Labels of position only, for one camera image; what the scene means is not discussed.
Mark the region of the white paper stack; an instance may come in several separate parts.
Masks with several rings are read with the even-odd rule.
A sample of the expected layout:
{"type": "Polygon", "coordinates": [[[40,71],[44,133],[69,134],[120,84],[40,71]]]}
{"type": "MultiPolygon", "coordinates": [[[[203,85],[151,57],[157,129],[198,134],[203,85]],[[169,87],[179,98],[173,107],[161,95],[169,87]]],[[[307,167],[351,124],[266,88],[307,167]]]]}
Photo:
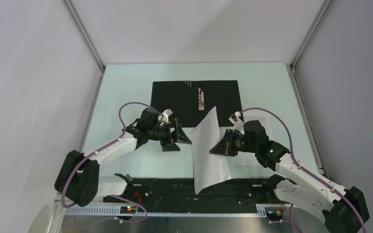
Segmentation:
{"type": "Polygon", "coordinates": [[[210,153],[210,150],[220,141],[216,107],[213,107],[192,130],[190,139],[196,195],[207,187],[232,178],[226,158],[210,153]]]}

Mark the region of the beige black file folder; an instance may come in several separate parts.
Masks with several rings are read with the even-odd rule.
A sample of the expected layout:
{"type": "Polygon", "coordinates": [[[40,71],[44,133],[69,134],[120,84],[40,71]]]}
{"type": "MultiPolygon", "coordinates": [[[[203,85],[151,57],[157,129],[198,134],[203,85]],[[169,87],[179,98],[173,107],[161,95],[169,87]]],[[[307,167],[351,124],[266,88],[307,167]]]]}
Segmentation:
{"type": "Polygon", "coordinates": [[[230,115],[242,110],[236,80],[153,82],[151,107],[160,112],[172,110],[170,119],[178,118],[184,128],[196,127],[213,107],[219,126],[229,127],[233,125],[230,115]],[[203,111],[198,109],[199,88],[204,92],[203,111]]]}

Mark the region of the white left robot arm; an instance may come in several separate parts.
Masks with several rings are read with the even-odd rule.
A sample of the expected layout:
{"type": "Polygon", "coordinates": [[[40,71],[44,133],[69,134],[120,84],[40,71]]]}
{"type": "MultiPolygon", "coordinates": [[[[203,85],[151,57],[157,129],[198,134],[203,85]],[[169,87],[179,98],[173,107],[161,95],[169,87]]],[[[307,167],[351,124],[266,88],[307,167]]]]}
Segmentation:
{"type": "Polygon", "coordinates": [[[101,178],[100,173],[149,141],[158,141],[163,152],[180,151],[178,144],[190,145],[192,142],[183,131],[180,120],[170,119],[172,114],[170,109],[159,112],[147,107],[139,118],[123,128],[120,136],[100,148],[90,152],[70,151],[54,184],[55,190],[61,194],[62,206],[84,207],[97,197],[112,195],[122,202],[132,200],[134,189],[128,185],[128,176],[101,178]]]}

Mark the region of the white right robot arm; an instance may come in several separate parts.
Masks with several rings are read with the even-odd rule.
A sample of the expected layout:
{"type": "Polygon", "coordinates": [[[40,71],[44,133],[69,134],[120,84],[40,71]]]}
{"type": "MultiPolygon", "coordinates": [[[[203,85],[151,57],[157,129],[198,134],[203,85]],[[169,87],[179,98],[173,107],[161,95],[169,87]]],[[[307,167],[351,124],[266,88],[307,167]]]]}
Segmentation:
{"type": "Polygon", "coordinates": [[[231,157],[239,152],[254,153],[263,167],[274,171],[262,185],[267,202],[293,204],[323,222],[331,233],[357,233],[369,220],[361,190],[345,188],[293,160],[290,150],[270,140],[259,121],[244,123],[243,130],[226,130],[209,152],[231,157]]]}

